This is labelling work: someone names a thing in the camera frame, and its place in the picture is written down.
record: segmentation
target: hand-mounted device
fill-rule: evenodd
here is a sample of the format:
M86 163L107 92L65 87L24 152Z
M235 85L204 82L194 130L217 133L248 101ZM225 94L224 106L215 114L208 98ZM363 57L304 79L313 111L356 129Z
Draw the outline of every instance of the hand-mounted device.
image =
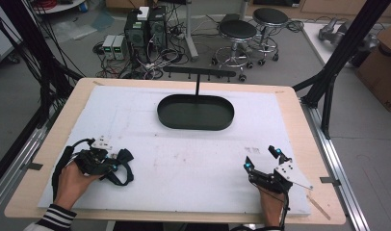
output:
M252 185L259 186L273 193L284 194L285 199L283 201L283 211L279 223L281 229L284 230L286 213L289 209L288 191L294 183L309 190L313 190L313 186L306 179L303 173L301 173L292 158L286 157L279 148L275 149L271 145L268 150L275 159L279 159L279 166L274 169L274 173L264 173L259 170L255 170L255 165L248 156L244 163L244 169L247 171L248 180Z
M86 142L90 147L89 150L82 149L77 153L73 153L75 147L82 142ZM98 140L84 139L76 142L72 146L67 146L61 156L60 161L55 166L52 174L52 189L54 200L57 196L58 183L62 169L70 162L74 161L84 174L88 175L103 175L100 180L107 178L112 183L118 186L126 186L133 181L133 173L130 166L127 164L133 160L132 154L127 149L120 149L118 154L108 154L108 150L112 150L112 146L103 137ZM118 170L118 166L126 168L127 177L124 183L115 176L114 172Z

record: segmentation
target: white board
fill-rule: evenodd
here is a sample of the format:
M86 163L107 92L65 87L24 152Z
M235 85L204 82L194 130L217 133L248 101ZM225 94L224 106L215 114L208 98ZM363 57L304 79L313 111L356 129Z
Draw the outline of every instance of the white board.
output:
M98 86L92 91L66 144L105 136L114 152L131 151L135 159L129 166L135 180L126 187L107 180L93 182L74 208L260 213L259 192L243 168L246 156L256 169L267 173L277 166L267 150L269 145L294 158L275 95L201 89L200 94L230 101L235 116L224 130L196 131L170 129L160 123L157 105L175 93L192 94L194 90ZM75 151L88 148L79 146ZM290 199L289 215L310 214L301 187L292 187ZM48 182L39 206L50 203Z

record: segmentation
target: black stool seat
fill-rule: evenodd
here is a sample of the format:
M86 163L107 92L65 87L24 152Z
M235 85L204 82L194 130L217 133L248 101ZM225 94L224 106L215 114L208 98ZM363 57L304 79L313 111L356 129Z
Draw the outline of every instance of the black stool seat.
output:
M288 21L288 16L272 8L261 8L253 12L253 17L260 24L271 23L271 24L283 24Z
M220 32L231 39L252 39L256 35L255 27L241 20L224 21Z

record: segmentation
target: wooden table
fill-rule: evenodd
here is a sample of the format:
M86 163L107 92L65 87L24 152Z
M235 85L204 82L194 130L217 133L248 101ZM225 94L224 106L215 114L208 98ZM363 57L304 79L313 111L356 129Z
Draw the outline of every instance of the wooden table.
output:
M34 163L42 164L41 170L28 170L9 202L5 215L9 218L40 218L45 209L38 208L39 199L49 180L52 168L65 146L67 138L78 116L83 111L92 89L95 86L125 86L135 88L183 89L192 90L195 83L172 81L116 80L85 78L78 82L66 102L54 126L46 137ZM302 218L287 218L288 223L343 224L346 221L339 199L331 184L323 184L320 177L328 176L321 154L310 131L298 98L292 88L277 86L255 86L237 84L201 83L204 90L234 90L273 93L282 112L283 121L289 135L301 171L314 186L306 197L311 207L311 215ZM75 210L77 218L106 220L151 220L178 222L223 222L223 223L262 223L259 214L205 214L170 213L145 211Z

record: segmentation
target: sleeve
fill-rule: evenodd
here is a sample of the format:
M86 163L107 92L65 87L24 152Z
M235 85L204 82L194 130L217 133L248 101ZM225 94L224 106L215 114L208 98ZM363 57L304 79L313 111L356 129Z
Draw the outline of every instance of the sleeve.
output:
M42 219L30 224L24 231L68 231L75 217L75 213L51 204Z

